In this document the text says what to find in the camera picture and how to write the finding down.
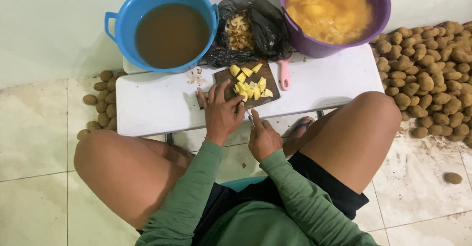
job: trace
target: white table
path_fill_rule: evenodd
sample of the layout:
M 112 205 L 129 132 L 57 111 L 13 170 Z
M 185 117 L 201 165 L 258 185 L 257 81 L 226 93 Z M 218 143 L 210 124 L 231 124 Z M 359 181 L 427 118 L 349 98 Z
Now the white table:
M 278 82 L 278 63 L 269 65 Z M 280 99 L 257 107 L 262 118 L 335 108 L 363 92 L 383 92 L 368 44 L 322 59 L 297 53 L 288 68 L 291 89 L 284 92 L 279 87 Z M 120 77 L 116 82 L 118 133 L 150 136 L 205 127 L 204 111 L 198 107 L 195 91 L 197 87 L 207 91 L 214 85 L 213 74 L 223 69 L 202 66 L 184 74 Z

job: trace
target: black plastic bag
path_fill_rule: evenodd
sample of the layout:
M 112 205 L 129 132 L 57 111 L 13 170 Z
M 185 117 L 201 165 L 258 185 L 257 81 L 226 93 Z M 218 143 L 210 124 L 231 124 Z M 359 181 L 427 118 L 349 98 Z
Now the black plastic bag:
M 215 41 L 204 56 L 208 64 L 223 67 L 260 59 L 278 61 L 285 60 L 292 54 L 282 12 L 269 1 L 223 0 L 218 4 L 218 10 L 220 23 Z M 243 10 L 247 10 L 246 16 L 251 20 L 255 50 L 230 50 L 227 21 Z

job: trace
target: sleeve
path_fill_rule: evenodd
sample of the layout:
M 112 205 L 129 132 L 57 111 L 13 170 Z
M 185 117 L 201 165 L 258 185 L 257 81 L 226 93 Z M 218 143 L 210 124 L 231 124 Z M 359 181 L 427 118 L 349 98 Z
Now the sleeve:
M 291 219 L 316 245 L 377 245 L 333 205 L 325 191 L 293 170 L 282 149 L 264 159 L 260 167 L 277 186 Z
M 221 146 L 204 141 L 161 208 L 148 218 L 136 246 L 192 244 L 193 231 L 202 217 L 222 155 Z

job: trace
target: leg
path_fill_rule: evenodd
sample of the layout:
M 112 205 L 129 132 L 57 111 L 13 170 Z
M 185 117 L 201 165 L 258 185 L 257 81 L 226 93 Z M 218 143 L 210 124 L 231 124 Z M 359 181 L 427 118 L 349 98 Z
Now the leg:
M 316 121 L 287 146 L 286 153 L 300 149 L 360 194 L 385 159 L 400 122 L 400 111 L 392 98 L 381 92 L 365 92 Z
M 98 130 L 79 142 L 74 165 L 103 203 L 141 229 L 190 162 L 190 153 L 182 155 L 174 148 L 161 141 Z

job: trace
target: knee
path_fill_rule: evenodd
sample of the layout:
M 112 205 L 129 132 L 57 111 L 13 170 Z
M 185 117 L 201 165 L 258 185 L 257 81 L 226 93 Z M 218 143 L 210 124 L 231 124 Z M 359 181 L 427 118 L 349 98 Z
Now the knee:
M 383 116 L 388 123 L 399 126 L 402 121 L 402 115 L 393 98 L 382 92 L 369 91 L 364 92 L 354 98 L 353 102 L 368 107 L 369 111 L 375 112 L 377 116 Z
M 108 147 L 112 147 L 116 136 L 120 135 L 114 131 L 97 130 L 79 141 L 74 155 L 75 170 L 79 173 L 83 168 L 95 163 L 98 158 L 106 156 L 104 152 Z

